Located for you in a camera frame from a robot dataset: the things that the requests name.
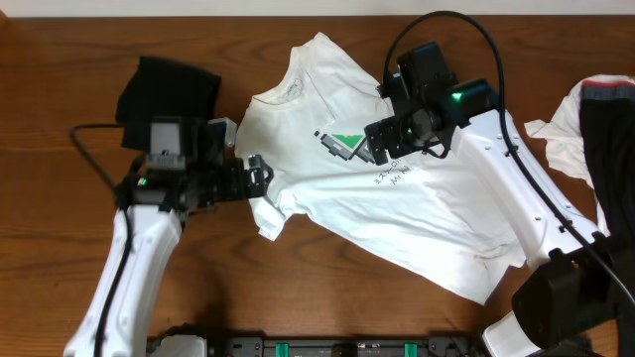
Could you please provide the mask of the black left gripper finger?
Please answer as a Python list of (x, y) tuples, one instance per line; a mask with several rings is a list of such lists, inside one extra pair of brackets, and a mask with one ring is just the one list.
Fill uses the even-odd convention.
[(250, 177), (247, 185), (248, 197), (259, 198), (267, 195), (271, 178)]
[(250, 155), (247, 162), (250, 179), (272, 179), (274, 177), (273, 170), (260, 155)]

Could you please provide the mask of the white printed t-shirt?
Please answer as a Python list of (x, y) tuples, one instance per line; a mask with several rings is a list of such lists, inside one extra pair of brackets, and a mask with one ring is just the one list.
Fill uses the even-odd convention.
[(253, 96), (235, 152), (273, 170), (251, 200), (262, 236), (304, 214), (366, 251), (482, 303), (525, 256), (507, 219), (455, 157), (377, 165), (364, 128), (392, 115), (375, 78), (324, 34), (295, 47), (282, 81)]

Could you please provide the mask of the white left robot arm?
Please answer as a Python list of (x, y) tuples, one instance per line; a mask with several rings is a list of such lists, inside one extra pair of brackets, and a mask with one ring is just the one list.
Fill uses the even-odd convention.
[(266, 194), (274, 171), (259, 155), (220, 166), (131, 170), (115, 188), (110, 251), (88, 311), (66, 356), (145, 356), (167, 264), (188, 218), (218, 202)]

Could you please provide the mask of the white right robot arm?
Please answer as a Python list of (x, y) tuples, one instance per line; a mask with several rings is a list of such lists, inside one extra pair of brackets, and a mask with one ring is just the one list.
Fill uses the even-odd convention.
[(535, 356), (594, 326), (634, 311), (633, 250), (602, 237), (567, 206), (484, 79), (458, 83), (391, 76), (378, 88), (394, 114), (365, 129), (374, 160), (385, 164), (434, 146), (480, 179), (518, 238), (532, 274), (512, 310), (482, 334), (491, 356)]

